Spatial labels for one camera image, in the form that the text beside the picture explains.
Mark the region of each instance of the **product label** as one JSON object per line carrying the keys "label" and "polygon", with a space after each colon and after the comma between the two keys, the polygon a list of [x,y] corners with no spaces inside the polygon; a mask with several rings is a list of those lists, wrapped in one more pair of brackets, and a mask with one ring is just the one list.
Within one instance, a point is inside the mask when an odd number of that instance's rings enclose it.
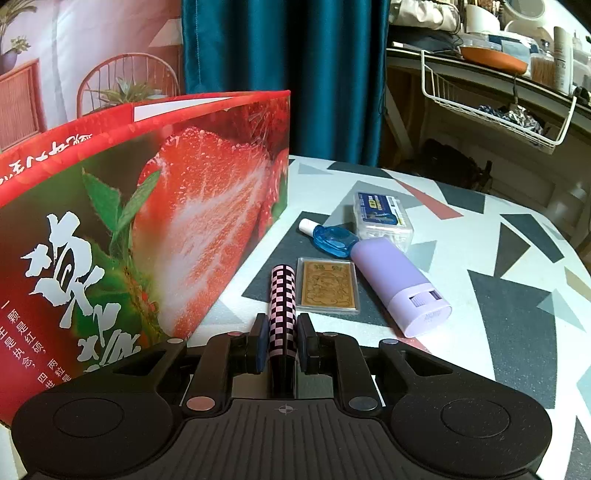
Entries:
{"label": "product label", "polygon": [[357,195],[364,222],[405,226],[398,202],[394,197],[373,193],[358,193]]}

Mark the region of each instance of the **patterned tablecloth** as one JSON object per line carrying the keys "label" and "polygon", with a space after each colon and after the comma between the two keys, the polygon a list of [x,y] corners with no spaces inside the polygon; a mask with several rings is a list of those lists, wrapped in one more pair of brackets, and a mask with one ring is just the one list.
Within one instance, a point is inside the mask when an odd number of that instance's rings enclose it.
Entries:
{"label": "patterned tablecloth", "polygon": [[[327,257],[298,232],[300,219],[351,226],[354,192],[393,195],[415,230],[407,255],[453,307],[445,325],[405,341],[535,398],[553,425],[539,476],[589,480],[591,278],[552,223],[506,200],[378,168],[293,157],[289,175],[287,210],[190,345],[248,330],[256,314],[267,311],[273,266],[295,268],[298,257]],[[314,327],[368,346],[401,336],[362,284],[360,304],[357,316],[311,314]],[[9,452],[6,432],[3,438],[0,473]]]}

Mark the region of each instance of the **purple bottle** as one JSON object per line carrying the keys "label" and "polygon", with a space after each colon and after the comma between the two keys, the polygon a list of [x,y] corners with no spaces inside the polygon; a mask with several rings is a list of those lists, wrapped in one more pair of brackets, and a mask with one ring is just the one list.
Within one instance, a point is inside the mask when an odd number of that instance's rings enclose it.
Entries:
{"label": "purple bottle", "polygon": [[433,330],[450,316],[451,305],[388,238],[357,242],[351,259],[405,337]]}

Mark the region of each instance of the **cut strawberry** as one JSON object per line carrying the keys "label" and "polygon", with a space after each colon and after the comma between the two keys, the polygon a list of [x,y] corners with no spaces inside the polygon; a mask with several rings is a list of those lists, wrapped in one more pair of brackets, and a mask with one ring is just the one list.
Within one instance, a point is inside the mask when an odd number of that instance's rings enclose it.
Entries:
{"label": "cut strawberry", "polygon": [[188,338],[236,272],[269,165],[263,146],[188,127],[144,167],[139,184],[156,170],[161,177],[135,217],[133,256],[168,335]]}
{"label": "cut strawberry", "polygon": [[[281,150],[271,166],[269,175],[267,195],[261,206],[261,213],[258,221],[258,239],[260,240],[271,227],[277,217],[283,212],[287,205],[287,170],[289,168],[289,149]],[[278,212],[274,214],[273,207],[279,203]]]}

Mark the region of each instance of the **red cardboard box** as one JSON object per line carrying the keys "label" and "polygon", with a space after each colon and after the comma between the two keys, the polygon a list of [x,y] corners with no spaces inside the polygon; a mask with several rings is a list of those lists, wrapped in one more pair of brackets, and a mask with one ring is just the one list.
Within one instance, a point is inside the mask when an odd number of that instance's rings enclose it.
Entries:
{"label": "red cardboard box", "polygon": [[0,421],[188,338],[287,204],[289,92],[129,103],[0,154]]}

